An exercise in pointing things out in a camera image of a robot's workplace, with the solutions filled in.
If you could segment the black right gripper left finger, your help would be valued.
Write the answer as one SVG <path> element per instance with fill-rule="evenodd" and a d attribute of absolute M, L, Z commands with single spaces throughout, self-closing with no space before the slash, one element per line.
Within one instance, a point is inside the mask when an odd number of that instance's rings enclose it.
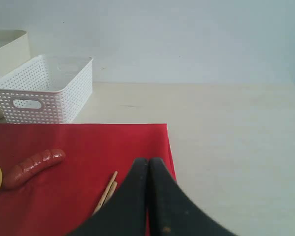
<path fill-rule="evenodd" d="M 101 209 L 69 236 L 144 236 L 148 161 L 134 160 L 126 178 Z"/>

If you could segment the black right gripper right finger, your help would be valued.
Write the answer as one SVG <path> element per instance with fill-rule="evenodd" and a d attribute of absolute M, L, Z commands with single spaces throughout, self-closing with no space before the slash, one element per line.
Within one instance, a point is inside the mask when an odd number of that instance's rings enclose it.
<path fill-rule="evenodd" d="M 151 236 L 233 236 L 181 190 L 161 158 L 148 163 L 147 210 Z"/>

